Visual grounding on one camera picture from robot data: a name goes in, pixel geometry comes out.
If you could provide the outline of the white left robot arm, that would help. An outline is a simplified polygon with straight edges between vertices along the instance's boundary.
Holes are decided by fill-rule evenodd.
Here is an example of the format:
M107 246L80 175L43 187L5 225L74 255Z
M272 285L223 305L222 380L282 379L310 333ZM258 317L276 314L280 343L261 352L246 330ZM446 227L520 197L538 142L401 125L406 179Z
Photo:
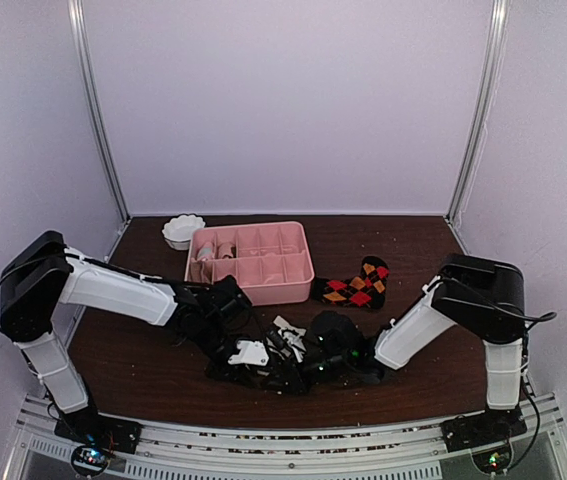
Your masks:
M79 305L168 328L198 346L213 367L244 382L251 367L269 363L261 340L241 339L226 327L251 308L233 276L210 285L148 276L88 257L57 231L36 238L2 271L0 331L34 367L69 429L86 444L100 442L107 424L88 406L88 388L52 325L60 304Z

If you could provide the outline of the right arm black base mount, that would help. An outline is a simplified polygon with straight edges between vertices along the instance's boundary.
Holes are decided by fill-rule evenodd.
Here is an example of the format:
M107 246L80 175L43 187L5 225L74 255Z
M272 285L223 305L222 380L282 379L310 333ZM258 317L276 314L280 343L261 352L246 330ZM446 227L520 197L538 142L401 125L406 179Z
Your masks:
M448 452L475 449L505 441L527 432L521 408L493 410L461 415L440 424Z

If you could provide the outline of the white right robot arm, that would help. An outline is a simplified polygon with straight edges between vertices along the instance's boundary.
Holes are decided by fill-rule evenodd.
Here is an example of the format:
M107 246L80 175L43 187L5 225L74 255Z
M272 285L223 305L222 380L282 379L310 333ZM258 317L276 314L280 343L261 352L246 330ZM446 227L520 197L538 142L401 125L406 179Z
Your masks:
M299 395L344 372L378 384L458 325L480 338L485 348L487 411L477 417L475 430L482 440L493 442L514 424L530 322L517 267L451 254L403 315L372 337L335 311L319 313L308 335L278 325L268 339L277 364L262 385Z

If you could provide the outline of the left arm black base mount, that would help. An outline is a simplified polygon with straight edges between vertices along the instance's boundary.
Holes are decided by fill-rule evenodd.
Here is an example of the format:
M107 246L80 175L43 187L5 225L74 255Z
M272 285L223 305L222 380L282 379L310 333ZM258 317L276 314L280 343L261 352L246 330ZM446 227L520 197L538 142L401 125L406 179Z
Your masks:
M95 403L75 412L58 411L54 429L56 436L109 452L134 454L140 439L142 425L136 421L104 416Z

